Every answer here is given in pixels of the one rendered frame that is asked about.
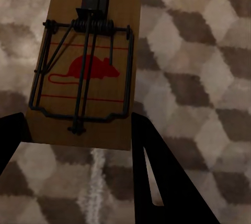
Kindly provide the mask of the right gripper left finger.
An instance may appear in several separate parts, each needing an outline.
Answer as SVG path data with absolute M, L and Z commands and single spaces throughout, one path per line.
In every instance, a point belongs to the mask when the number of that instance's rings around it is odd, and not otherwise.
M 24 122 L 22 112 L 0 118 L 0 174 L 21 142 Z

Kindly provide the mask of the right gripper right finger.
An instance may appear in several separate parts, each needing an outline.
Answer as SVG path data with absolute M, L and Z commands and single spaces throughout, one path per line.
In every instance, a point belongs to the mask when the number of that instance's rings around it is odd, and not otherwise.
M 152 122 L 132 112 L 135 224 L 220 224 Z M 144 148 L 164 206 L 152 202 Z

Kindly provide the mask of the mousetrap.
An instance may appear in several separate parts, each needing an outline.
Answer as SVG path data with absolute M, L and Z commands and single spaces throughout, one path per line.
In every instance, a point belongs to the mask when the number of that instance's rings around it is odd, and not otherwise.
M 21 142 L 131 150 L 141 0 L 51 0 Z

